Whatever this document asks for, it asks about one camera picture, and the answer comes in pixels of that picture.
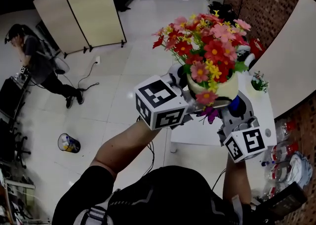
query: black hair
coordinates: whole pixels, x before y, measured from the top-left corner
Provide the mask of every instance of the black hair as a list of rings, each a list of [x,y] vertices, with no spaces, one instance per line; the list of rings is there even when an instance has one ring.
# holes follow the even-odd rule
[[[16,36],[25,36],[25,35],[31,35],[31,36],[34,36],[35,38],[37,38],[38,40],[39,37],[36,35],[35,32],[33,32],[28,26],[26,25],[20,25],[20,24],[14,24],[9,32],[8,32],[8,38],[7,40],[10,41],[11,39],[13,39],[14,37]]]

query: black shoe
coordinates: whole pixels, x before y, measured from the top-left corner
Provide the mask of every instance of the black shoe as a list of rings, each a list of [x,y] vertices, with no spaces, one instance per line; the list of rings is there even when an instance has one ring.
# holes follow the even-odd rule
[[[77,96],[77,101],[78,101],[78,104],[83,104],[83,102],[84,102],[81,91],[79,91],[79,94]]]
[[[72,96],[67,97],[66,98],[66,107],[67,107],[67,109],[69,109],[72,106],[72,104],[73,104],[73,97]]]

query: forearm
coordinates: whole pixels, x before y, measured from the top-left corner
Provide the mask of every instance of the forearm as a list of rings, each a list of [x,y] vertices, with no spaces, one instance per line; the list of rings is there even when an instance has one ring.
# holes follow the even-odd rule
[[[242,204],[250,204],[251,189],[245,162],[234,163],[228,155],[223,188],[223,199],[231,201],[239,195]]]
[[[23,49],[20,46],[17,47],[17,50],[22,66],[27,67],[30,63],[30,57],[24,54]]]
[[[102,164],[115,174],[125,169],[155,138],[159,130],[151,131],[143,120],[104,143],[91,165]]]

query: white flower pot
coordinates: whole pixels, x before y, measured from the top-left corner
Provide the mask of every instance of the white flower pot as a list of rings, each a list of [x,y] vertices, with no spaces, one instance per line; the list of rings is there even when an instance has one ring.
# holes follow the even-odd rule
[[[192,77],[187,74],[188,87],[189,90],[193,91],[195,94],[200,94],[206,91],[206,88],[198,85],[193,81]],[[218,96],[225,96],[233,100],[238,95],[238,76],[233,73],[232,77],[228,79],[227,82],[218,84],[218,90],[216,92]]]

